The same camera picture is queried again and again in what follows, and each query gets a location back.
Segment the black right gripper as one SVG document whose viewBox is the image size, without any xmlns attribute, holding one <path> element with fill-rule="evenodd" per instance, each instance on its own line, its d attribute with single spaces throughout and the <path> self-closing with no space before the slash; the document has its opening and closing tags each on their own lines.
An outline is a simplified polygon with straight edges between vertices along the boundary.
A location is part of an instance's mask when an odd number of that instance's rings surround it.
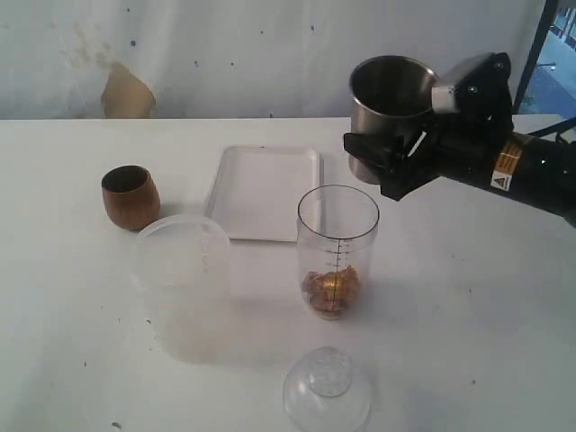
<svg viewBox="0 0 576 432">
<path fill-rule="evenodd" d="M 460 111 L 435 114 L 432 137 L 418 159 L 418 177 L 404 193 L 381 195 L 399 201 L 423 185 L 444 176 L 473 186 L 488 184 L 488 165 L 496 148 L 513 131 L 509 90 L 511 60 L 505 52 L 493 56 L 471 85 L 457 96 Z M 348 132 L 344 150 L 378 173 L 394 173 L 405 163 L 401 136 Z"/>
</svg>

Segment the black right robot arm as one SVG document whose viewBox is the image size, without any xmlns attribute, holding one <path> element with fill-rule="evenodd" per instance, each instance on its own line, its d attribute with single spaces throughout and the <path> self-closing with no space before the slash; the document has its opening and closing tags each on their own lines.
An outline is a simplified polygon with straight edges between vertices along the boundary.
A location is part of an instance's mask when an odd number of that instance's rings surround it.
<svg viewBox="0 0 576 432">
<path fill-rule="evenodd" d="M 443 76 L 403 56 L 359 64 L 343 138 L 351 171 L 394 201 L 445 177 L 574 222 L 575 146 L 561 125 L 515 131 L 510 70 L 503 52 L 467 58 Z"/>
</svg>

